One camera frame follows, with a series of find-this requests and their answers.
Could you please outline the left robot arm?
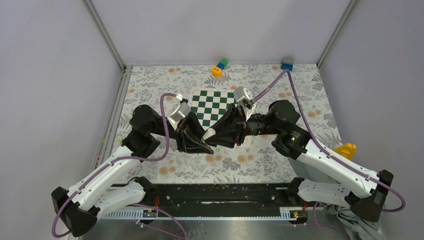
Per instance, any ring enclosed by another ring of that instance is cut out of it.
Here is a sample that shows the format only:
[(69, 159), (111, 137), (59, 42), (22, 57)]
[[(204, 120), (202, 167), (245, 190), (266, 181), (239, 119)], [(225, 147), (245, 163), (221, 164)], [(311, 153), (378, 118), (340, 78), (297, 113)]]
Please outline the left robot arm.
[(154, 202), (155, 187), (145, 178), (106, 194), (116, 180), (145, 162), (160, 145), (153, 135), (164, 136), (167, 148), (174, 139), (179, 152), (213, 154), (202, 139), (205, 130), (186, 102), (181, 102), (168, 117), (146, 104), (139, 105), (129, 123), (130, 133), (105, 162), (68, 189), (59, 186), (51, 193), (55, 221), (62, 221), (74, 237), (86, 234), (100, 217), (121, 207), (138, 202), (148, 206)]

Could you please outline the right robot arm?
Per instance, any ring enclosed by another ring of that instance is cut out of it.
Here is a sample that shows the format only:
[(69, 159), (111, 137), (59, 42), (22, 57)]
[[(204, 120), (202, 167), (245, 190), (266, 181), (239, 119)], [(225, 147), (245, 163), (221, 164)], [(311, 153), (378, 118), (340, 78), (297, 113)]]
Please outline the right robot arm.
[(232, 104), (225, 114), (203, 135), (213, 147), (233, 148), (247, 136), (275, 135), (272, 146), (284, 157), (312, 166), (335, 180), (321, 183), (294, 178), (286, 190), (293, 206), (321, 202), (350, 209), (359, 218), (377, 222), (383, 212), (393, 174), (373, 171), (351, 162), (323, 146), (308, 131), (297, 125), (300, 114), (288, 100), (273, 102), (266, 114), (246, 117), (241, 106)]

